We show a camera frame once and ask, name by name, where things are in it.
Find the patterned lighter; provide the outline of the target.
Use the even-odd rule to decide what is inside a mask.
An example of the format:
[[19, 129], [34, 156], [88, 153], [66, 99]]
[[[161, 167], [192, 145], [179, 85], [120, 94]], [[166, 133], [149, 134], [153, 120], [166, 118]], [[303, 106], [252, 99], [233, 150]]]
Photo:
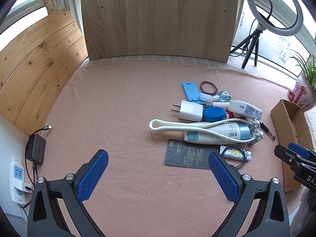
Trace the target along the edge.
[[226, 146], [219, 146], [219, 153], [224, 157], [228, 159], [235, 159], [239, 161], [243, 161], [246, 159], [246, 161], [250, 161], [252, 156], [251, 152], [249, 150], [241, 151], [240, 148], [234, 148], [230, 147], [227, 150], [225, 150]]

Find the cardboard box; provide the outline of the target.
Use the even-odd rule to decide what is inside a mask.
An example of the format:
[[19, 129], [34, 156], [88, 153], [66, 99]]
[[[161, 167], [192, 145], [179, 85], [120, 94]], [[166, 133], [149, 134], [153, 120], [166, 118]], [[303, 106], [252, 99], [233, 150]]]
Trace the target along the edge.
[[[304, 112], [295, 103], [281, 99], [272, 108], [271, 117], [279, 144], [288, 147], [288, 144], [293, 142], [305, 149], [312, 150], [312, 152], [309, 152], [309, 160], [315, 163], [313, 137], [309, 131]], [[285, 162], [282, 162], [282, 166], [284, 191], [288, 192], [300, 188], [302, 184], [293, 178], [295, 172]]]

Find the white roller massager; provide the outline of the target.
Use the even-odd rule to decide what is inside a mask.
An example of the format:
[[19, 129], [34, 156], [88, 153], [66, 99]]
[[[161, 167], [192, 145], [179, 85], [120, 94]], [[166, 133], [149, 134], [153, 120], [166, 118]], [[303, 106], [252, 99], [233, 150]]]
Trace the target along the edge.
[[183, 123], [183, 122], [173, 122], [173, 121], [163, 121], [159, 119], [153, 119], [149, 123], [149, 128], [153, 133], [162, 133], [162, 132], [203, 132], [214, 134], [219, 136], [219, 134], [207, 130], [207, 127], [216, 126], [226, 122], [243, 122], [248, 124], [250, 128], [252, 139], [248, 140], [245, 143], [254, 145], [263, 139], [263, 131], [260, 130], [260, 123], [258, 120], [252, 122], [243, 120], [243, 119], [225, 119], [217, 122], [193, 122], [193, 123]]

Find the black pen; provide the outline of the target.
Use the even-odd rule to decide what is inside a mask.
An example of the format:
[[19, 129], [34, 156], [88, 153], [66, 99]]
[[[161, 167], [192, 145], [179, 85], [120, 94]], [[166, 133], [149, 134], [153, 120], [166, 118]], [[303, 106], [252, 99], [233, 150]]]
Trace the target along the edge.
[[274, 135], [262, 121], [259, 121], [259, 123], [261, 129], [274, 141], [276, 139], [276, 135]]

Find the white blue sunscreen bottle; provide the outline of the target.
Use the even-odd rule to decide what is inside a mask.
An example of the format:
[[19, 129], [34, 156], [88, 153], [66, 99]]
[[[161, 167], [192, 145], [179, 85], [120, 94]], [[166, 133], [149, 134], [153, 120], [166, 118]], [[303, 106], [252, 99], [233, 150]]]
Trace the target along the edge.
[[243, 122], [226, 122], [206, 129], [219, 134], [219, 136], [203, 132], [184, 132], [184, 141], [196, 144], [222, 145], [245, 143], [252, 139], [248, 124]]

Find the black card package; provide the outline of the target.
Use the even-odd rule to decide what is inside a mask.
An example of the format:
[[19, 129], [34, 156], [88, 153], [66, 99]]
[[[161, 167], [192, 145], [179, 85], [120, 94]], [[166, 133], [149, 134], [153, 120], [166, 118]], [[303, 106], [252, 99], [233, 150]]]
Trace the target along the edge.
[[209, 154], [218, 149], [217, 145], [194, 144], [169, 139], [165, 165], [209, 170]]

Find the black power adapter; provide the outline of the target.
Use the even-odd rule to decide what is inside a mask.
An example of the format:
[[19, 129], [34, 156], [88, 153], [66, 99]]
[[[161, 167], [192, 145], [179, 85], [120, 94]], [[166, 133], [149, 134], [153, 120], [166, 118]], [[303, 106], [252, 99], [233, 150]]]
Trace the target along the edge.
[[44, 162], [46, 140], [38, 134], [32, 135], [26, 144], [25, 157], [27, 160], [39, 164]]

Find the spider plant in pot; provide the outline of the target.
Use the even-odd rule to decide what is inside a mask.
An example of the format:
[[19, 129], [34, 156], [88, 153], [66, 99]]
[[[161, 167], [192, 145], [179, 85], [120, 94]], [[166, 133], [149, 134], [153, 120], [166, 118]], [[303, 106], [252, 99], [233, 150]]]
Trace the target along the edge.
[[301, 73], [296, 80], [293, 90], [288, 92], [290, 102], [295, 103], [303, 112], [315, 107], [315, 56], [304, 59], [297, 51], [292, 50], [296, 66], [301, 68]]

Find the small red figurine toy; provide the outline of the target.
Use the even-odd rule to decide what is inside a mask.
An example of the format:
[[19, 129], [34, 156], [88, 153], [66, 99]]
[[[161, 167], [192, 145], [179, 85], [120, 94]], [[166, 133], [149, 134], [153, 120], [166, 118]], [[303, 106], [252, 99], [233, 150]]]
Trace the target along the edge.
[[229, 110], [226, 111], [226, 119], [231, 119], [234, 117], [235, 117], [235, 115], [232, 112], [230, 112]]

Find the blue round lid tin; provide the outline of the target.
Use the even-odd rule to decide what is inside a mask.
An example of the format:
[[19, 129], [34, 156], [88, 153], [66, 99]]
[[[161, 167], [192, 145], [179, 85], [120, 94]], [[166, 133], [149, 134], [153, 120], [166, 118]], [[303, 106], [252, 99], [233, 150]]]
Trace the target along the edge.
[[217, 122], [226, 118], [226, 110], [220, 107], [209, 107], [204, 109], [202, 118], [207, 122]]

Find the white power strip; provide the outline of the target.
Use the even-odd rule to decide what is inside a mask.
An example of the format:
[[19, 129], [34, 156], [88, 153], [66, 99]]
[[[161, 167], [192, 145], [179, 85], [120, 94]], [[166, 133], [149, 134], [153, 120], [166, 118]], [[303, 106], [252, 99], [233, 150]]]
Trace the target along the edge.
[[26, 205], [26, 193], [32, 193], [32, 185], [25, 182], [24, 168], [16, 159], [10, 163], [11, 200], [19, 205]]

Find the pink white tube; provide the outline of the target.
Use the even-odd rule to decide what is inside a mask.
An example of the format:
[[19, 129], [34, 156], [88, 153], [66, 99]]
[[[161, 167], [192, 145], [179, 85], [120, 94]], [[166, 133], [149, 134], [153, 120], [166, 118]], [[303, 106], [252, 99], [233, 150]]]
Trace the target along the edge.
[[218, 95], [212, 96], [205, 93], [200, 93], [200, 99], [204, 102], [205, 109], [216, 106], [227, 110], [229, 106], [229, 102], [220, 102]]

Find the clear correction tape dispenser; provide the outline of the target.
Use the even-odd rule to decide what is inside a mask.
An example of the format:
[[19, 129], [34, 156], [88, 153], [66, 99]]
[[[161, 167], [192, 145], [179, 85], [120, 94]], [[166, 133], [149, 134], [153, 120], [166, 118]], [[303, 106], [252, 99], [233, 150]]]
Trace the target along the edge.
[[227, 90], [220, 91], [217, 95], [219, 96], [220, 102], [229, 102], [231, 100], [231, 94]]

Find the blue phone stand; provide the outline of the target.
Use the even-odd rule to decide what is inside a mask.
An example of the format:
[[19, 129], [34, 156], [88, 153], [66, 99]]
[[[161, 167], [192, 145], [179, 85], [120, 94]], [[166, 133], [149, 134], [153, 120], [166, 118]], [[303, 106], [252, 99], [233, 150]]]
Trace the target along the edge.
[[189, 102], [201, 102], [199, 90], [194, 82], [183, 82], [182, 87]]

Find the black tripod stand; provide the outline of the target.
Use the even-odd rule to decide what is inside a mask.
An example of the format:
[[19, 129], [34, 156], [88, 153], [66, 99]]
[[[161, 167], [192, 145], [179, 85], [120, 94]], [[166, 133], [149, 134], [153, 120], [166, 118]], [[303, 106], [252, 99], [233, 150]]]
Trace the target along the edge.
[[241, 41], [237, 46], [235, 46], [230, 54], [233, 54], [238, 49], [241, 49], [241, 55], [244, 54], [245, 58], [241, 65], [242, 69], [245, 69], [252, 52], [254, 51], [254, 65], [257, 66], [258, 55], [259, 55], [259, 37], [263, 33], [263, 31], [256, 29], [251, 35], [247, 36], [244, 40]]

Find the pine wood side board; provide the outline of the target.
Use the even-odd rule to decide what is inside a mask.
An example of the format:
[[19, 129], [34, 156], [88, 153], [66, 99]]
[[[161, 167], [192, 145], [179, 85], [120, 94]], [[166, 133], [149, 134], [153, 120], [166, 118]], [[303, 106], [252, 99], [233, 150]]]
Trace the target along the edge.
[[87, 56], [84, 36], [68, 8], [25, 29], [1, 51], [1, 115], [31, 135], [44, 125]]

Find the light wood headboard panel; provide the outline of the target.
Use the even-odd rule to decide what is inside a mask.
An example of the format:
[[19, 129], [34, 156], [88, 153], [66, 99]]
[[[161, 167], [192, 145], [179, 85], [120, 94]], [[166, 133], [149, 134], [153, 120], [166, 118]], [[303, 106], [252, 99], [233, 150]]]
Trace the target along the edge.
[[226, 62], [238, 0], [81, 0], [90, 59], [171, 55]]

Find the white usb wall charger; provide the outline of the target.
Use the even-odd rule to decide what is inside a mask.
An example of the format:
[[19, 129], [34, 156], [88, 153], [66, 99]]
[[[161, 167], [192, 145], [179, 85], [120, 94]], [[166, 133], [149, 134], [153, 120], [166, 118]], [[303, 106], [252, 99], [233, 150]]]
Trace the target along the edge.
[[200, 122], [204, 107], [201, 104], [182, 100], [181, 104], [173, 104], [172, 111], [178, 112], [179, 119]]

